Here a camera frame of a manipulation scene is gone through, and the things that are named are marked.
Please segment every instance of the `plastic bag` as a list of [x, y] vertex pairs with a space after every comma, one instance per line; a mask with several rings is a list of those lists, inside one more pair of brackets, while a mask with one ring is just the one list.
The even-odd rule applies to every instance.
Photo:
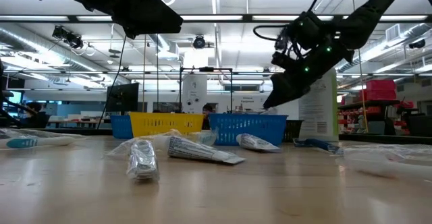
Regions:
[[184, 137], [195, 143], [211, 146], [217, 139], [217, 131], [213, 132], [211, 130], [205, 130], [202, 132], [193, 132], [185, 135]]
[[159, 180], [155, 149], [150, 141], [137, 140], [132, 144], [126, 174], [136, 181]]
[[143, 140], [153, 141], [157, 136], [181, 136], [182, 134], [178, 130], [170, 130], [169, 132], [162, 133], [159, 135], [152, 136], [140, 136], [130, 140], [126, 140], [121, 143], [119, 146], [109, 151], [106, 155], [109, 157], [118, 157], [118, 158], [126, 158], [130, 155], [130, 149], [132, 145], [136, 142], [141, 142]]
[[0, 129], [0, 149], [67, 146], [83, 139], [86, 139], [86, 136], [58, 134], [40, 130]]
[[340, 164], [353, 170], [409, 179], [432, 180], [432, 146], [372, 144], [344, 148]]
[[245, 159], [230, 152], [217, 150], [211, 146], [198, 144], [178, 136], [157, 136], [153, 141], [155, 148], [166, 152], [168, 156], [183, 159], [215, 161], [235, 165]]
[[240, 147], [248, 150], [256, 150], [261, 152], [281, 152], [281, 149], [274, 146], [272, 143], [253, 136], [251, 134], [239, 134], [236, 140]]

